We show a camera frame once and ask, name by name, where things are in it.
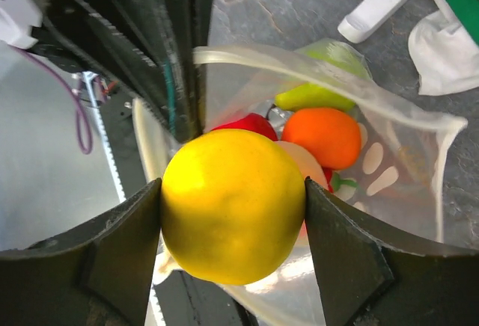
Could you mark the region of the green lime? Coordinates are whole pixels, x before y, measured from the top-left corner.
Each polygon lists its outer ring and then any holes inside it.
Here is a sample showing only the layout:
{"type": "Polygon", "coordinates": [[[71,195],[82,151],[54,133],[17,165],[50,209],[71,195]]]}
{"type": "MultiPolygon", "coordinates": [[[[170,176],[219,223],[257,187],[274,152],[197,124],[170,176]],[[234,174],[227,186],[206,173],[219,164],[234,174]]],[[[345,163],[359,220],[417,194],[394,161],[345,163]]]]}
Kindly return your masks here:
{"type": "MultiPolygon", "coordinates": [[[[346,43],[326,38],[296,51],[310,58],[325,61],[359,78],[372,79],[364,56],[346,43]]],[[[274,104],[285,111],[327,107],[348,112],[356,106],[352,100],[309,82],[298,84],[293,89],[276,95],[274,104]]]]}

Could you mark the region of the red chili pepper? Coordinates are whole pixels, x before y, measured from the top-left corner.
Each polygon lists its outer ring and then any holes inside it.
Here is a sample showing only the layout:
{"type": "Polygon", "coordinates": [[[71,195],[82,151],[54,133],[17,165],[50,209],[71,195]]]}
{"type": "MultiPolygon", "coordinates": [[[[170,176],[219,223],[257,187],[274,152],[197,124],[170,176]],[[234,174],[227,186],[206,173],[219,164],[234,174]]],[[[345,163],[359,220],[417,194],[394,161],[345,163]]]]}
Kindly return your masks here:
{"type": "Polygon", "coordinates": [[[337,171],[326,167],[323,168],[323,172],[330,193],[343,201],[353,197],[358,188],[358,183],[354,179],[342,178],[337,171]]]}

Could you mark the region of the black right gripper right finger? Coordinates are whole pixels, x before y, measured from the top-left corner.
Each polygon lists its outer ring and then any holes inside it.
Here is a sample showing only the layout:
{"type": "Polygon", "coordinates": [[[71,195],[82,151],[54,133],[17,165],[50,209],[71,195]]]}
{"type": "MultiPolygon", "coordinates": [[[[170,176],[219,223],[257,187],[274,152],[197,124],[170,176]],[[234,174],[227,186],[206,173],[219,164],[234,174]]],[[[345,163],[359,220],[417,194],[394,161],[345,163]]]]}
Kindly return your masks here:
{"type": "Polygon", "coordinates": [[[305,223],[327,325],[477,325],[478,252],[374,218],[306,179],[305,223]]]}

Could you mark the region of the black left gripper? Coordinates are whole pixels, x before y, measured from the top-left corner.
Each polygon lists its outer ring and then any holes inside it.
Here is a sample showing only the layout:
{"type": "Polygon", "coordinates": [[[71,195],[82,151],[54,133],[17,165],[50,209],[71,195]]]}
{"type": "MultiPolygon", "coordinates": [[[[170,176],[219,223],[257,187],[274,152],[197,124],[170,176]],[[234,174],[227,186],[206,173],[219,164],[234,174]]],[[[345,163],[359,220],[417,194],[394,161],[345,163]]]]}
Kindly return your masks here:
{"type": "Polygon", "coordinates": [[[213,0],[33,1],[37,54],[119,82],[179,142],[202,133],[206,82],[193,51],[207,43],[213,0]]]}

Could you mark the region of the yellow lemon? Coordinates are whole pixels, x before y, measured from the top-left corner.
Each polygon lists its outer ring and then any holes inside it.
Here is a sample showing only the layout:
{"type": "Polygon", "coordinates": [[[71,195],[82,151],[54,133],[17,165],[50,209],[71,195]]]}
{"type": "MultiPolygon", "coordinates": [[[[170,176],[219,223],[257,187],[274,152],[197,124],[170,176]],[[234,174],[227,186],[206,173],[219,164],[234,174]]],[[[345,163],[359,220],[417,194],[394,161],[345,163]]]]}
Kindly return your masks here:
{"type": "Polygon", "coordinates": [[[165,245],[194,277],[245,285],[289,256],[305,217],[294,160],[254,132],[221,129],[186,143],[162,180],[165,245]]]}

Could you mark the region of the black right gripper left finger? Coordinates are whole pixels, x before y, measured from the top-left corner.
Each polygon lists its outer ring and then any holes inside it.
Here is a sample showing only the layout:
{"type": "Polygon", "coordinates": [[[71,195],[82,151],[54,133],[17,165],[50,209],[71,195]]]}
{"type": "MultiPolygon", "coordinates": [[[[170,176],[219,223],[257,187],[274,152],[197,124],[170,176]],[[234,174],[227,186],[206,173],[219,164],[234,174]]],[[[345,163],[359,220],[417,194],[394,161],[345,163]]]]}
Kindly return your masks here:
{"type": "Polygon", "coordinates": [[[1,252],[2,325],[143,325],[159,242],[156,179],[113,209],[1,252]]]}

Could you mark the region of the orange fruit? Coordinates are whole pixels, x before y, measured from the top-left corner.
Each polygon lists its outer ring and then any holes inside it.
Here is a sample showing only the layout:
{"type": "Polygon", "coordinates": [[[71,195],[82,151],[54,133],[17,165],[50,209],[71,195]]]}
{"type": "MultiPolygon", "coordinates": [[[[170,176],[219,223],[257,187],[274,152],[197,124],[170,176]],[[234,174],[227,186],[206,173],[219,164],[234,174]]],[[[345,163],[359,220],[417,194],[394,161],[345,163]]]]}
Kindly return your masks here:
{"type": "Polygon", "coordinates": [[[305,148],[323,167],[343,170],[361,152],[359,124],[334,108],[305,108],[284,124],[281,139],[305,148]]]}

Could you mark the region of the peach with green leaf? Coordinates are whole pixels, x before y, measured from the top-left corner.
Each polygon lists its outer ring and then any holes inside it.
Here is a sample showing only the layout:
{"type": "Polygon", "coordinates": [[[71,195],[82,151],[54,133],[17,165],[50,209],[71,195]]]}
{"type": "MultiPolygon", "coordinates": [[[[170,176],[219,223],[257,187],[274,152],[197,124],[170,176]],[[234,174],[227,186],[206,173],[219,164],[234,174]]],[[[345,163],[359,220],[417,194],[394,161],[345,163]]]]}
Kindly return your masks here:
{"type": "Polygon", "coordinates": [[[276,143],[293,158],[304,178],[310,177],[326,190],[329,189],[322,167],[304,147],[287,141],[276,141],[276,143]]]}

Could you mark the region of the red apple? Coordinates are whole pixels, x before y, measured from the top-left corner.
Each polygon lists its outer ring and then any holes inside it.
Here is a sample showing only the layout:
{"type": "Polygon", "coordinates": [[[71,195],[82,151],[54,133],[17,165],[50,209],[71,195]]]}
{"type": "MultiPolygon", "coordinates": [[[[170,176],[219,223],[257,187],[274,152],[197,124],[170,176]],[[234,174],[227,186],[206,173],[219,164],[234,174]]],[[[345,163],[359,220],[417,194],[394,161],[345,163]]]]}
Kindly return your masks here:
{"type": "Polygon", "coordinates": [[[220,129],[243,129],[263,135],[272,141],[278,140],[276,131],[270,122],[262,115],[256,113],[250,113],[241,119],[217,126],[213,128],[213,131],[220,129]]]}

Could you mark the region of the clear zip top bag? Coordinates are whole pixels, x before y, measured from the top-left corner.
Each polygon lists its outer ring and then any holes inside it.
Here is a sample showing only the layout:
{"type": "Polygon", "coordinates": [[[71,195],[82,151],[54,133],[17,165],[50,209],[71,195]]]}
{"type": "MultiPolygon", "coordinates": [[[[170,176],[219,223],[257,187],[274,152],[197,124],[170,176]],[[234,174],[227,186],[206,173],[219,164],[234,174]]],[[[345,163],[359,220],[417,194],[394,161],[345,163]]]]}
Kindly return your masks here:
{"type": "MultiPolygon", "coordinates": [[[[347,113],[359,124],[361,154],[343,171],[358,188],[346,203],[409,233],[445,244],[477,248],[473,221],[452,218],[442,202],[445,163],[466,119],[427,112],[325,61],[265,45],[198,47],[197,67],[208,72],[206,127],[232,122],[249,112],[265,114],[273,97],[298,84],[312,83],[359,101],[347,113]]],[[[135,137],[147,181],[162,176],[177,150],[147,107],[134,99],[135,137]]],[[[292,114],[277,106],[269,118],[278,135],[292,114]]],[[[300,236],[275,273],[246,286],[219,286],[267,325],[326,325],[320,292],[313,285],[313,259],[300,236]]]]}

